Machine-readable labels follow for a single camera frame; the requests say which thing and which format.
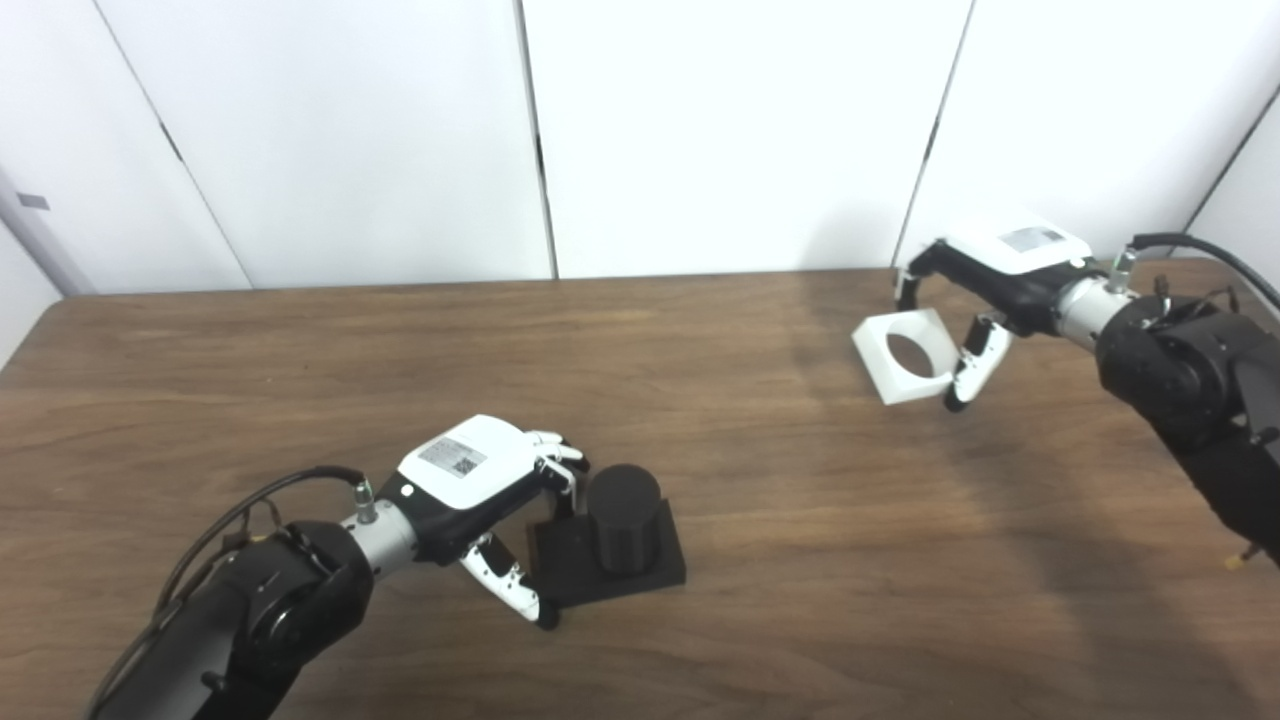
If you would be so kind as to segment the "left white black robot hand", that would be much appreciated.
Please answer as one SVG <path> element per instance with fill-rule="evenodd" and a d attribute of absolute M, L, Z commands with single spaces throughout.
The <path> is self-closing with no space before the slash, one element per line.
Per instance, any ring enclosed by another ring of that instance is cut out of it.
<path fill-rule="evenodd" d="M 543 630 L 559 610 L 541 597 L 495 528 L 549 497 L 556 520 L 577 510 L 590 470 L 582 450 L 548 430 L 477 414 L 410 451 L 378 492 L 411 562 L 461 564 L 486 591 Z"/>

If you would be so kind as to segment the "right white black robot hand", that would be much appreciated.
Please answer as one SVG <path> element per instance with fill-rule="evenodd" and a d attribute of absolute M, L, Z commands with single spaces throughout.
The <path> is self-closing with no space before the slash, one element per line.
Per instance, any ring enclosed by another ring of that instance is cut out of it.
<path fill-rule="evenodd" d="M 1004 231 L 970 227 L 937 238 L 899 269 L 896 310 L 915 310 L 918 288 L 932 275 L 989 306 L 974 316 L 943 398 L 947 410 L 960 413 L 986 387 L 1014 338 L 1057 337 L 1065 299 L 1102 272 L 1083 240 L 1032 222 Z"/>

